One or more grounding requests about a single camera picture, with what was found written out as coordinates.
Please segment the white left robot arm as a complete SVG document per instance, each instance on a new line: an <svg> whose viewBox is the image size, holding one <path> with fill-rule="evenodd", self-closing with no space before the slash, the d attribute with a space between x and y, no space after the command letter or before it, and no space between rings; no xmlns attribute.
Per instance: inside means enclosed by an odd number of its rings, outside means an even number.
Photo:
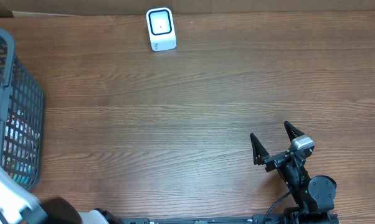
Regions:
<svg viewBox="0 0 375 224"><path fill-rule="evenodd" d="M0 223L104 224L120 221L104 210L78 212L60 197L41 203L35 195L15 183L0 167Z"/></svg>

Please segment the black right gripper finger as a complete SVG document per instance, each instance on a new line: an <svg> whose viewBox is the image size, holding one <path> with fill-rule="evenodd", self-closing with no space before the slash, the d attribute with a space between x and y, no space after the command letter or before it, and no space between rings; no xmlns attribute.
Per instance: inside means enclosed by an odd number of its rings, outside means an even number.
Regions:
<svg viewBox="0 0 375 224"><path fill-rule="evenodd" d="M250 134L252 144L253 159L255 165L265 165L270 157L267 150L263 147L254 133Z"/></svg>
<svg viewBox="0 0 375 224"><path fill-rule="evenodd" d="M284 123L285 130L288 134L290 142L292 142L295 138L304 136L305 133L294 127L289 121L285 121Z"/></svg>

